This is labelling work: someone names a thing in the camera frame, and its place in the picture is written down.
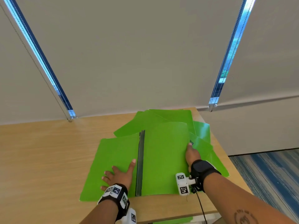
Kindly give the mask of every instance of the blue striped carpet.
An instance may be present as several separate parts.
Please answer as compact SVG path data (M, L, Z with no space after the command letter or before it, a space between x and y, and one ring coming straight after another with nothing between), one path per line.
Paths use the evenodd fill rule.
M299 223L299 149L232 156L254 195Z

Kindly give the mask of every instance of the person's left arm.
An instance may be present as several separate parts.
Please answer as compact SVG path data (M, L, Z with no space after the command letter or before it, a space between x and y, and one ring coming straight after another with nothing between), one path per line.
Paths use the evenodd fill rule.
M121 172L116 166L112 169L114 174L110 171L105 171L106 176L102 177L102 180L109 186L114 184L123 184L129 191L133 170L136 165L136 159L133 159L129 165L129 169L126 173ZM101 186L101 190L105 191L107 186ZM100 202L81 222L80 224L114 224L118 214L118 206L112 200L104 200Z

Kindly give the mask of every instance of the black baseboard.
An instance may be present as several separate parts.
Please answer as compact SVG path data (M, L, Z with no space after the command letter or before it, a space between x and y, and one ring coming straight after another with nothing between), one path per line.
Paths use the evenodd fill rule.
M287 148L287 149L271 150L271 151L265 151L265 152L244 153L244 154L238 154L238 155L230 155L228 157L232 157L232 156L243 156L243 155L252 155L252 154L258 154L258 153L278 152L278 151L293 150L293 149L299 149L299 148Z

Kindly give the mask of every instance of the circular tattoo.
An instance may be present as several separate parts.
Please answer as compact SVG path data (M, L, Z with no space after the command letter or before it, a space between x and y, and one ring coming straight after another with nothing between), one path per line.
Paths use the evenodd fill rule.
M258 224L257 219L249 211L239 209L234 214L236 224Z

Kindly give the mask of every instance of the forearm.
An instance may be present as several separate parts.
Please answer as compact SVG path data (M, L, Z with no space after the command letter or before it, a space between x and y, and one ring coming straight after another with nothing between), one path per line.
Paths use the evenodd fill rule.
M208 175L204 180L204 190L227 224L294 223L220 174Z
M99 203L80 224L114 224L118 214L118 207L112 200Z

